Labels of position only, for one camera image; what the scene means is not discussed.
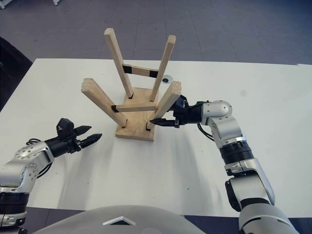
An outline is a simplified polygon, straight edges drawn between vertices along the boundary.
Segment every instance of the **wooden plank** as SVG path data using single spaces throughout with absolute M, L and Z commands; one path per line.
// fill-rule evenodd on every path
M 149 120 L 163 117 L 164 114 L 170 109 L 170 107 L 174 104 L 174 102 L 181 95 L 181 90 L 182 90 L 181 82 L 172 81 L 169 88 L 165 92 L 164 96 L 159 101 L 157 110 L 151 114 L 151 116 L 149 117 Z M 153 129 L 154 127 L 155 125 L 151 123 L 150 121 L 148 121 L 146 128 Z
M 104 111 L 119 126 L 125 127 L 127 118 L 123 113 L 115 113 L 112 110 L 113 101 L 104 93 L 99 85 L 91 78 L 85 78 L 81 86 L 81 92 L 85 94 L 95 105 Z
M 128 65 L 128 64 L 123 64 L 122 67 L 125 73 L 135 74 L 139 76 L 156 78 L 158 74 L 157 69 L 149 69 L 145 67 L 138 67 L 138 66 L 133 66 L 133 65 Z
M 117 105 L 112 107 L 118 112 L 136 112 L 136 111 L 154 111 L 156 110 L 156 105 L 153 102 L 150 103 L 138 103 L 138 104 L 128 104 L 128 105 Z
M 133 88 L 134 95 L 132 99 L 125 96 L 124 105 L 132 105 L 142 102 L 149 102 L 156 104 L 158 101 L 158 94 L 156 95 L 155 102 L 150 102 L 151 89 Z M 117 126 L 116 137 L 154 141 L 154 129 L 147 131 L 146 122 L 153 111 L 141 111 L 141 112 L 126 112 L 124 115 L 127 117 L 127 126 L 121 128 Z
M 126 91 L 127 96 L 131 98 L 133 95 L 133 88 L 131 86 L 128 74 L 123 71 L 123 58 L 113 28 L 107 28 L 104 32 L 104 36 L 108 48 L 110 49 L 113 56 L 113 60 L 119 73 L 122 85 Z
M 173 35 L 169 35 L 167 43 L 166 43 L 166 47 L 165 47 L 165 50 L 164 50 L 164 53 L 162 55 L 161 62 L 159 65 L 157 78 L 154 82 L 153 91 L 150 96 L 150 101 L 154 101 L 156 97 L 162 77 L 164 76 L 168 61 L 170 59 L 171 52 L 174 48 L 175 42 L 176 42 L 176 37 Z

